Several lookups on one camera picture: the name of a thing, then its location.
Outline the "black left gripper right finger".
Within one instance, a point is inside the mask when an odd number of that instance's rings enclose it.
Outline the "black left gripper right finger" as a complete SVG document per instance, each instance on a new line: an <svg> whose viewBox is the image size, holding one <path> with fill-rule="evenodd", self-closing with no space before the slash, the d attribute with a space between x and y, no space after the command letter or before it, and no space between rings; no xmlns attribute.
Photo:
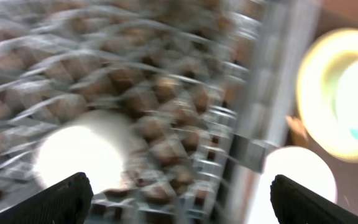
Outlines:
<svg viewBox="0 0 358 224"><path fill-rule="evenodd" d="M358 224L358 216L284 175L270 185L270 201L280 224Z"/></svg>

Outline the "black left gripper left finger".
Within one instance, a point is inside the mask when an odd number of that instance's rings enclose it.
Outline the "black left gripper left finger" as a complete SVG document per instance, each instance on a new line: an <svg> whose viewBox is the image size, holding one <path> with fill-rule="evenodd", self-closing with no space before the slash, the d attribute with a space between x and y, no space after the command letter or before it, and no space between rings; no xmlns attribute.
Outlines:
<svg viewBox="0 0 358 224"><path fill-rule="evenodd" d="M90 180L77 172L0 213L0 224L83 224L93 198Z"/></svg>

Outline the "pink plastic bowl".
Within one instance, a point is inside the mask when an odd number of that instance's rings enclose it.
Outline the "pink plastic bowl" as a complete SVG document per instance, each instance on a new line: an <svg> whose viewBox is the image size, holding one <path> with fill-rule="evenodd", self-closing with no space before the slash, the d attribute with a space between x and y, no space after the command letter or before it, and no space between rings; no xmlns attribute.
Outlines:
<svg viewBox="0 0 358 224"><path fill-rule="evenodd" d="M278 223L270 203L270 185L278 174L287 176L333 203L337 201L336 181L327 163L309 149L283 147L266 157L264 171L247 214L247 224Z"/></svg>

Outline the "yellow plastic plate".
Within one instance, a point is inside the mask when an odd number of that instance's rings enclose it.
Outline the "yellow plastic plate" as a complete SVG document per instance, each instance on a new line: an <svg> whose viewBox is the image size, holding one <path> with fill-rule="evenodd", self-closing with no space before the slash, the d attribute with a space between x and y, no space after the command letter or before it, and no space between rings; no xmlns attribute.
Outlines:
<svg viewBox="0 0 358 224"><path fill-rule="evenodd" d="M346 67L358 60L358 29L342 28L317 38L297 77L296 102L308 134L330 155L358 162L358 140L339 123L336 86Z"/></svg>

